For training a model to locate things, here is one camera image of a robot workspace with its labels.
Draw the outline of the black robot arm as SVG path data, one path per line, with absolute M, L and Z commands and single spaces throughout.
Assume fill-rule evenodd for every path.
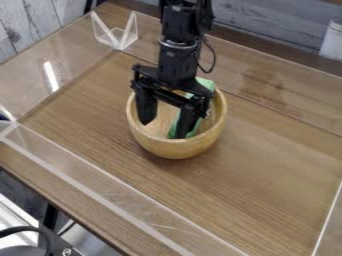
M 158 101 L 181 109 L 174 138 L 183 139 L 207 116 L 214 91 L 197 79 L 202 44 L 213 28 L 211 0 L 159 0 L 162 38 L 158 66 L 135 64 L 131 88 L 139 121 L 147 125 L 158 115 Z

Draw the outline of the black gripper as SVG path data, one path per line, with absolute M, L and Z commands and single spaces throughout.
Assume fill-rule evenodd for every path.
M 203 87 L 197 78 L 185 79 L 177 83 L 163 81 L 158 76 L 157 68 L 153 66 L 135 64 L 133 71 L 131 88 L 137 94 L 141 123 L 147 125 L 155 119 L 158 101 L 163 101 L 181 109 L 175 138 L 183 139 L 187 133 L 193 131 L 199 117 L 207 116 L 214 91 Z

